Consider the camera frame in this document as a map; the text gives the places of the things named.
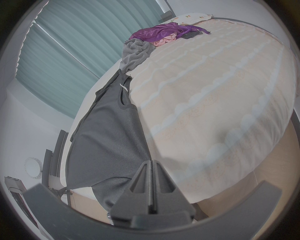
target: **pillowcase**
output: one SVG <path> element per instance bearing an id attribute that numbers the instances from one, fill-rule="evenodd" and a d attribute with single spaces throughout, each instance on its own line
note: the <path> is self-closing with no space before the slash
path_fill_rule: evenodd
<path id="1" fill-rule="evenodd" d="M 207 15 L 204 13 L 188 13 L 188 14 L 180 15 L 178 17 L 174 17 L 174 18 L 172 18 L 168 21 L 165 21 L 161 24 L 175 22 L 175 23 L 178 23 L 178 25 L 180 25 L 180 24 L 194 25 L 196 23 L 209 20 L 212 17 L 213 17 L 213 15 L 211 15 L 211 14 Z"/>

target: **pink fabric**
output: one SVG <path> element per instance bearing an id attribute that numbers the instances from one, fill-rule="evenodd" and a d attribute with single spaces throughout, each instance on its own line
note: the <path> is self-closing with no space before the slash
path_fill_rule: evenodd
<path id="1" fill-rule="evenodd" d="M 169 36 L 164 37 L 163 39 L 155 42 L 151 42 L 154 46 L 159 47 L 161 45 L 164 45 L 165 43 L 169 43 L 172 41 L 175 41 L 177 37 L 177 32 L 172 33 Z"/>

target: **bed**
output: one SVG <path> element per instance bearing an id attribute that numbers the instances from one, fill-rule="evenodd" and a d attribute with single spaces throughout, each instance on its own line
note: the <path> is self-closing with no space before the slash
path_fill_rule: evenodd
<path id="1" fill-rule="evenodd" d="M 233 186 L 266 158 L 289 123 L 299 78 L 293 53 L 272 34 L 224 19 L 197 26 L 211 34 L 160 46 L 127 72 L 152 159 L 190 203 Z M 119 63 L 87 93 L 70 133 Z M 70 137 L 61 158 L 63 186 Z M 90 187 L 73 191 L 96 199 Z"/>

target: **purple satin fabric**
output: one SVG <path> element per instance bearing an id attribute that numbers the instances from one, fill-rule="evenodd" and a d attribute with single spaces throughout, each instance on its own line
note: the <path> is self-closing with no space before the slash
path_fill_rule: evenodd
<path id="1" fill-rule="evenodd" d="M 210 32 L 206 31 L 204 28 L 200 28 L 200 27 L 193 26 L 193 25 L 181 26 L 181 25 L 178 25 L 178 23 L 176 23 L 176 22 L 171 22 L 171 23 L 157 25 L 152 28 L 140 29 L 139 31 L 132 34 L 131 37 L 129 38 L 129 40 L 132 38 L 137 38 L 142 41 L 155 42 L 155 41 L 159 41 L 159 40 L 171 35 L 174 32 L 177 32 L 176 39 L 178 39 L 183 34 L 186 34 L 188 32 L 195 32 L 198 30 L 200 30 L 206 34 L 210 34 Z"/>

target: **floor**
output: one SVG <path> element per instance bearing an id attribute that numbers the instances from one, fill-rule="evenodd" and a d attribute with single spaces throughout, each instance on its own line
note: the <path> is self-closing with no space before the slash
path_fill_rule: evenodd
<path id="1" fill-rule="evenodd" d="M 300 149 L 295 129 L 290 121 L 280 142 L 253 172 L 225 191 L 198 202 L 198 205 L 211 217 L 233 207 L 263 180 L 281 188 L 282 196 L 267 222 L 253 238 L 256 240 L 285 207 L 300 178 L 299 169 Z M 106 210 L 95 200 L 73 193 L 71 206 L 91 218 L 109 223 Z"/>

